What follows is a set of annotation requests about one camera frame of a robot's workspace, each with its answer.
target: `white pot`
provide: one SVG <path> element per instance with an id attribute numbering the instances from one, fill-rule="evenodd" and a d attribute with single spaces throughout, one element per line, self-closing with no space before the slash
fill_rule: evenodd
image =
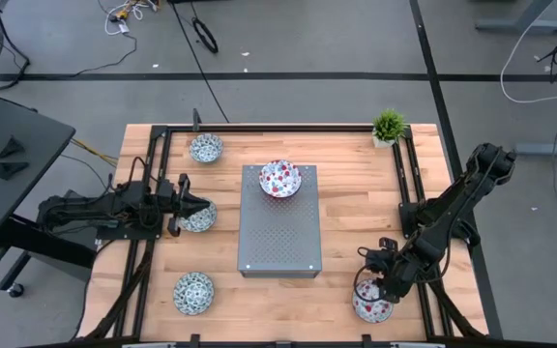
<path id="1" fill-rule="evenodd" d="M 373 145 L 378 149 L 385 149 L 395 145 L 394 140 L 384 141 L 373 136 Z"/>

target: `metal box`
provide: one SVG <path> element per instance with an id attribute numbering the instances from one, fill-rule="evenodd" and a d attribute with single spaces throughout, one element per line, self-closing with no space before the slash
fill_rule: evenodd
<path id="1" fill-rule="evenodd" d="M 302 185 L 286 198 L 259 186 L 261 165 L 242 173 L 238 271 L 244 277 L 313 278 L 321 272 L 317 168 L 298 166 Z"/>

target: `small green plant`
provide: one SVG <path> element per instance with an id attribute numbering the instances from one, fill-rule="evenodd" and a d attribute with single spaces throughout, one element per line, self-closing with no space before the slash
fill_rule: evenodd
<path id="1" fill-rule="evenodd" d="M 403 115 L 394 109 L 386 109 L 373 120 L 373 135 L 381 141 L 397 140 L 405 129 Z"/>

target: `bowl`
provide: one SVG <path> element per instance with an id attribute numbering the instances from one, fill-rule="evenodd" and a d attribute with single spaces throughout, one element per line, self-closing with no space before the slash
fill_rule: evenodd
<path id="1" fill-rule="evenodd" d="M 379 287 L 375 284 L 375 279 L 365 279 L 359 282 L 354 291 L 358 291 L 367 300 L 374 300 L 379 297 Z M 356 293 L 352 294 L 352 306 L 361 319 L 371 324 L 381 323 L 393 313 L 393 304 L 384 300 L 363 301 Z"/>
<path id="2" fill-rule="evenodd" d="M 210 202 L 210 206 L 202 211 L 196 212 L 188 218 L 180 217 L 180 227 L 190 232 L 203 232 L 207 231 L 214 222 L 217 220 L 217 206 L 213 201 L 208 198 L 201 197 Z"/>
<path id="3" fill-rule="evenodd" d="M 201 314 L 214 299 L 212 280 L 200 272 L 191 272 L 178 280 L 173 289 L 173 303 L 182 314 Z"/>
<path id="4" fill-rule="evenodd" d="M 273 197 L 289 197 L 298 191 L 301 184 L 300 170 L 286 159 L 273 160 L 259 172 L 259 185 Z"/>
<path id="5" fill-rule="evenodd" d="M 193 160 L 202 163 L 213 162 L 222 154 L 222 140 L 217 135 L 204 133 L 192 141 L 189 151 Z"/>

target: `butcher block tabletop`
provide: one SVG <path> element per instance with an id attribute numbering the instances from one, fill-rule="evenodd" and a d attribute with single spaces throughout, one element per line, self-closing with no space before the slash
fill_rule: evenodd
<path id="1" fill-rule="evenodd" d="M 134 157 L 145 158 L 152 125 L 128 125 L 115 174 L 124 183 Z M 411 125 L 427 198 L 451 183 L 435 125 Z M 218 218 L 210 230 L 183 230 L 172 237 L 166 228 L 156 242 L 141 331 L 142 341 L 360 341 L 424 340 L 425 330 L 416 286 L 395 304 L 385 322 L 369 324 L 351 304 L 352 281 L 364 265 L 358 247 L 377 248 L 381 237 L 404 243 L 397 205 L 401 199 L 392 148 L 373 147 L 370 132 L 216 132 L 224 149 L 214 163 L 194 161 L 189 154 L 195 132 L 171 138 L 166 178 L 176 184 L 180 173 L 191 179 L 191 193 L 216 203 Z M 158 176 L 162 139 L 154 159 Z M 401 140 L 410 197 L 416 201 L 407 150 Z M 244 278 L 237 271 L 238 233 L 243 165 L 286 159 L 316 165 L 323 271 L 312 279 Z M 140 180 L 142 167 L 134 171 Z M 79 335 L 89 333 L 107 313 L 122 288 L 129 241 L 115 241 L 100 252 L 87 289 Z M 143 252 L 138 248 L 137 262 Z M 471 324 L 487 327 L 472 262 L 465 243 L 453 241 L 446 290 Z M 173 303 L 177 280 L 202 272 L 214 282 L 210 308 L 196 316 L 178 311 Z M 361 278 L 370 274 L 363 273 Z M 441 334 L 437 304 L 428 291 L 433 321 Z M 124 334 L 132 331 L 136 295 L 129 301 Z"/>

